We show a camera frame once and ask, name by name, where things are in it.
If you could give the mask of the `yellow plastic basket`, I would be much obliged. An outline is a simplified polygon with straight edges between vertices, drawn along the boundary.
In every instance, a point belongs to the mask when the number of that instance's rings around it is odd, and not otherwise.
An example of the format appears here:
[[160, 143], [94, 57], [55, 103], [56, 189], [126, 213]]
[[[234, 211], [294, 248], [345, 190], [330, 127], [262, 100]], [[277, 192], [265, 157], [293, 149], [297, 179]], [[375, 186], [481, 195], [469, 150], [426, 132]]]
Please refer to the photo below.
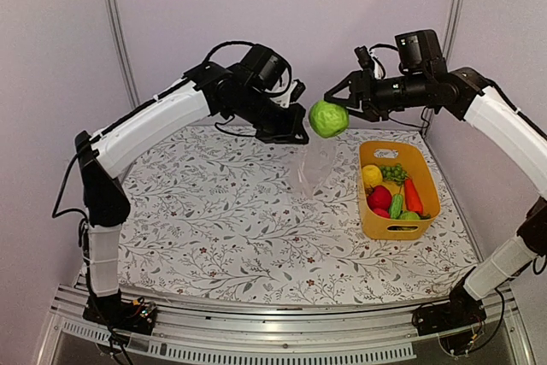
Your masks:
[[[415, 240], [432, 225], [440, 214], [441, 206], [438, 191], [426, 160], [413, 145], [389, 141], [368, 141], [359, 149], [360, 177], [358, 178], [358, 204], [363, 232], [372, 239], [381, 240]], [[368, 195], [373, 188], [365, 188], [362, 182], [362, 168], [368, 164], [395, 166], [401, 164], [412, 179], [423, 204], [423, 213], [419, 221], [401, 221], [386, 219], [376, 215], [368, 207]], [[402, 194], [403, 184], [385, 181], [380, 184], [393, 195]], [[403, 212], [407, 211], [405, 197]]]

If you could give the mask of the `yellow lemon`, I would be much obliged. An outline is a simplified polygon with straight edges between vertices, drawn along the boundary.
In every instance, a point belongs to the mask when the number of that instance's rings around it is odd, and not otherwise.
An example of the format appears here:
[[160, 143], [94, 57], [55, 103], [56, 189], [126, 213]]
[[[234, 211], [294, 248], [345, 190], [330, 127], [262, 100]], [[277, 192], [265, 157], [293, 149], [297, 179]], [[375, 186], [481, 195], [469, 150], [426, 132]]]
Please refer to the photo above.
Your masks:
[[383, 180], [383, 174], [378, 166], [368, 164], [362, 168], [362, 182], [366, 189], [380, 185]]

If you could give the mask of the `green guava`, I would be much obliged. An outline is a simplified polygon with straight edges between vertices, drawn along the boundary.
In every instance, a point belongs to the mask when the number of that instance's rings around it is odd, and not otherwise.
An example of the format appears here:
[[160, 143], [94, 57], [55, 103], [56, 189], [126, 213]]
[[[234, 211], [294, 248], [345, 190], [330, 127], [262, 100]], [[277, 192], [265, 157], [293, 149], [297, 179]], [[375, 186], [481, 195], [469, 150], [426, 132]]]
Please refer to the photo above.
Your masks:
[[345, 107], [320, 100], [309, 111], [309, 124], [318, 136], [332, 138], [349, 127], [350, 117]]
[[419, 221], [421, 216], [413, 211], [404, 211], [400, 214], [398, 219], [401, 221]]

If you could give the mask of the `clear zip top bag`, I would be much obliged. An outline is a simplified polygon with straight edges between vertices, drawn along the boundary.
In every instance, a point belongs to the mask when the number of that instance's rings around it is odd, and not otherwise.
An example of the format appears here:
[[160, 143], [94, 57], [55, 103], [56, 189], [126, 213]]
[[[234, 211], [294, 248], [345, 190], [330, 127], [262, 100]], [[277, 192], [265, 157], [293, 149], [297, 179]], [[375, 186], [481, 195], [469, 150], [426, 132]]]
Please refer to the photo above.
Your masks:
[[336, 141], [333, 138], [311, 139], [303, 147], [293, 165], [296, 190], [307, 197], [314, 196], [332, 171], [336, 156]]

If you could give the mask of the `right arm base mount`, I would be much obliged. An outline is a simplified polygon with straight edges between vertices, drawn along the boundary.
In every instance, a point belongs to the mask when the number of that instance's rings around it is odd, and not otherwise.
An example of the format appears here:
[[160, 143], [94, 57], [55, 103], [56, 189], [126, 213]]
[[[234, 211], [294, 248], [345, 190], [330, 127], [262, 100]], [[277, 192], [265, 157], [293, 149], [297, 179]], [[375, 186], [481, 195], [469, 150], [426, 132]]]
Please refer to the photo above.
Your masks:
[[473, 349], [485, 319], [482, 301], [473, 299], [462, 286], [450, 292], [447, 302], [422, 304], [412, 314], [420, 336], [450, 332], [439, 343], [452, 356], [463, 356]]

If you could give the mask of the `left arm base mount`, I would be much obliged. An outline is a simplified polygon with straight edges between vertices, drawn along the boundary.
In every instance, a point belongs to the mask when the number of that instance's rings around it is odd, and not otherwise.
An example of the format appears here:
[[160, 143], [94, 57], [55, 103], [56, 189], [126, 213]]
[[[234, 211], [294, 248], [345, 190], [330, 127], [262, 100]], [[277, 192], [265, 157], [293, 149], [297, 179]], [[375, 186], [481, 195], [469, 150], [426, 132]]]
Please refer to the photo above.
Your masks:
[[151, 335], [157, 317], [157, 306], [139, 297], [131, 302], [123, 301], [121, 293], [97, 297], [92, 293], [84, 309], [83, 318], [114, 330]]

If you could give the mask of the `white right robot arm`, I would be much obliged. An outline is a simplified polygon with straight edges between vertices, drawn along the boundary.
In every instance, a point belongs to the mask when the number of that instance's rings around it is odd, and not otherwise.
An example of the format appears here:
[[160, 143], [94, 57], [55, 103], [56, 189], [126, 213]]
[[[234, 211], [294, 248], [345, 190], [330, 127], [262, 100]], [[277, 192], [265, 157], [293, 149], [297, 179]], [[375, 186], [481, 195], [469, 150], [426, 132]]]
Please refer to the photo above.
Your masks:
[[546, 253], [546, 137], [508, 103], [495, 82], [471, 68], [389, 79], [376, 79], [371, 70], [362, 69], [350, 73], [342, 86], [349, 91], [350, 113], [366, 121], [384, 121], [390, 112], [407, 108], [446, 109], [496, 144], [538, 192], [516, 234], [450, 292], [442, 320], [460, 327], [473, 316], [475, 303]]

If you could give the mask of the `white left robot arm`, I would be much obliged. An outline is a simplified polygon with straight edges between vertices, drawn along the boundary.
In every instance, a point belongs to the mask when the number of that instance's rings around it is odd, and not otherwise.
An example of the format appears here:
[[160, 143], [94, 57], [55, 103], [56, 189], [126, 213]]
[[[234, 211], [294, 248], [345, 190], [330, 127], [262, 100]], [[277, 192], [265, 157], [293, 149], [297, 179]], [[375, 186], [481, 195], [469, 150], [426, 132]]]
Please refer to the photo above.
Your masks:
[[205, 61], [111, 125], [76, 136], [69, 164], [79, 168], [83, 184], [85, 207], [79, 214], [86, 284], [95, 299], [95, 313], [108, 325], [118, 326], [127, 317], [117, 268], [121, 227], [131, 205], [119, 177], [139, 156], [182, 128], [215, 115], [249, 122], [253, 138], [266, 144], [307, 144], [306, 124], [323, 138], [348, 127], [349, 112], [341, 104], [318, 102], [310, 111], [299, 104], [303, 82], [280, 82], [290, 72], [286, 62], [241, 61], [224, 68]]

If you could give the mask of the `red apple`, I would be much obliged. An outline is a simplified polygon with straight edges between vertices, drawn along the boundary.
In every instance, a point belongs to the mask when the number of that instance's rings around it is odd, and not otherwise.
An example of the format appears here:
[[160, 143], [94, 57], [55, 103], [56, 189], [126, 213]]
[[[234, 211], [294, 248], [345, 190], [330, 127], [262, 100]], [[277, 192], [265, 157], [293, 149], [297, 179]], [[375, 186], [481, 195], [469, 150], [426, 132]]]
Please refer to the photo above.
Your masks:
[[368, 195], [367, 202], [370, 209], [388, 210], [391, 206], [392, 194], [383, 185], [377, 185], [372, 193]]

